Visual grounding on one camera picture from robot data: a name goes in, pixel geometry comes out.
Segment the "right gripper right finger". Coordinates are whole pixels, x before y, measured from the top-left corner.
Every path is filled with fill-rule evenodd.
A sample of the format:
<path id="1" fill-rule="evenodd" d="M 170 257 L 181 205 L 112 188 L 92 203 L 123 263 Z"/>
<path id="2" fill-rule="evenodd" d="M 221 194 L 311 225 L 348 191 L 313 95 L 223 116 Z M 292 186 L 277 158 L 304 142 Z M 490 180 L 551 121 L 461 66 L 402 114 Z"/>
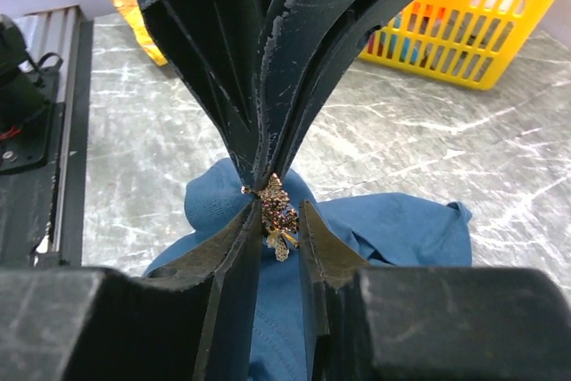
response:
<path id="1" fill-rule="evenodd" d="M 537 269 L 311 268 L 310 380 L 567 380 L 570 309 Z"/>

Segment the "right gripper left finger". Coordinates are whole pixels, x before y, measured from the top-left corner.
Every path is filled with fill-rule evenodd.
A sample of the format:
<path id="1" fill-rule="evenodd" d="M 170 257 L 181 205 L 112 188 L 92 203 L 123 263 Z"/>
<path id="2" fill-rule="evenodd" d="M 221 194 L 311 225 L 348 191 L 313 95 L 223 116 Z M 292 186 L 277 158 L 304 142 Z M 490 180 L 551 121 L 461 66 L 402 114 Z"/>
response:
<path id="1" fill-rule="evenodd" d="M 129 277 L 3 269 L 4 380 L 245 380 L 261 259 L 248 203 L 194 250 Z"/>

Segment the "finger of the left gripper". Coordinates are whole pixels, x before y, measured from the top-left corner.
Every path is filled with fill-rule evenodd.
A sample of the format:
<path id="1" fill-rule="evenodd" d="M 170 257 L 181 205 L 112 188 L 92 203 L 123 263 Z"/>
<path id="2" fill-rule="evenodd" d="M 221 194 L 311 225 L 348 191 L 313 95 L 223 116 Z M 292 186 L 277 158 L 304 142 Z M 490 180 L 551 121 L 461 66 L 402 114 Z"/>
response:
<path id="1" fill-rule="evenodd" d="M 160 51 L 218 129 L 244 187 L 267 182 L 261 57 L 271 0 L 137 0 Z"/>
<path id="2" fill-rule="evenodd" d="M 289 167 L 370 34 L 413 0 L 272 0 L 253 74 L 252 184 Z"/>

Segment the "gold flower brooch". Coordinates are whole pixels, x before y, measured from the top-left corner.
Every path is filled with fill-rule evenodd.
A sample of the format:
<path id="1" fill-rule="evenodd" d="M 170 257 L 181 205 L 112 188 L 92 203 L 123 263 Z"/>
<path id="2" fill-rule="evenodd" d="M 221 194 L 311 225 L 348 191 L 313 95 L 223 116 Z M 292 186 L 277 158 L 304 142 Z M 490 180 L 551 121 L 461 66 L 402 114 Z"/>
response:
<path id="1" fill-rule="evenodd" d="M 261 201 L 262 225 L 267 247 L 274 250 L 277 261 L 286 261 L 290 247 L 299 248 L 294 237 L 299 229 L 299 215 L 291 205 L 290 196 L 283 188 L 280 177 L 273 173 L 264 189 L 253 191 L 243 186 L 241 192 L 252 194 Z"/>

